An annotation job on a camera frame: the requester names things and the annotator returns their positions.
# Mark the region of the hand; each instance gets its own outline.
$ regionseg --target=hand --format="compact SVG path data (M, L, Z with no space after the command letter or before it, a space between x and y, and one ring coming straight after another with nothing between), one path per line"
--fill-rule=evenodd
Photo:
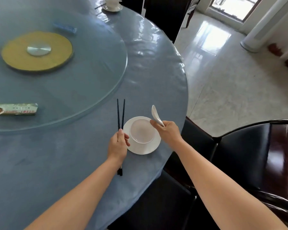
M127 155L127 147L130 146L128 139L129 136L123 132L123 129L119 129L119 131L110 139L108 146L108 159L113 159L119 166L123 164Z
M159 125L155 120L150 120L150 124L157 129L161 139L166 142L173 150L177 142L182 141L179 128L172 121L162 121L165 127Z

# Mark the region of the white plate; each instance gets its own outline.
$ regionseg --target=white plate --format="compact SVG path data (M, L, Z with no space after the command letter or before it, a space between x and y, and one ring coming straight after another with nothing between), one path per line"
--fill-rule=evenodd
M123 9L123 6L121 4L119 4L117 7L112 8L112 7L108 7L107 5L103 5L102 8L106 11L118 12L118 11L121 11Z
M134 117L134 118L128 120L125 123L123 130L129 136L130 136L130 128L131 128L132 123L138 119L150 120L150 118L147 118L144 116L138 116L138 117ZM145 155L145 154L149 154L149 153L155 151L161 142L161 137L160 137L158 131L156 129L155 129L155 131L156 131L155 138L151 142L146 143L146 144L138 143L130 137L128 140L130 143L130 147L128 147L128 150L135 153L135 154L139 154L139 155Z

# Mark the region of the forearm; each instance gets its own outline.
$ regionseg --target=forearm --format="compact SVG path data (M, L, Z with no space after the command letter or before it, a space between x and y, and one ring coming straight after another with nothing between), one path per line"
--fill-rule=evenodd
M119 167L119 162L107 159L25 230L84 229Z
M287 229L264 204L186 142L175 142L173 149L220 229Z

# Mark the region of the yellow round mat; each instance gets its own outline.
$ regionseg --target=yellow round mat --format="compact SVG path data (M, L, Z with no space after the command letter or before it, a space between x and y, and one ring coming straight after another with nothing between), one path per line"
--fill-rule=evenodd
M44 56L32 56L27 47L35 42L43 42L51 47ZM59 34L34 31L8 42L1 51L3 60L11 67L26 71L43 71L64 64L72 56L71 42Z

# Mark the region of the white ceramic spoon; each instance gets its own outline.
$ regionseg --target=white ceramic spoon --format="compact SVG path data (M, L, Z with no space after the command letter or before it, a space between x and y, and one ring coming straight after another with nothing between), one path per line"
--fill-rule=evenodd
M161 119L159 118L159 115L158 115L158 112L157 112L157 109L156 109L155 105L153 105L151 107L151 114L153 115L154 119L156 120L156 122L158 124L160 124L161 126L165 127L165 125L162 123Z

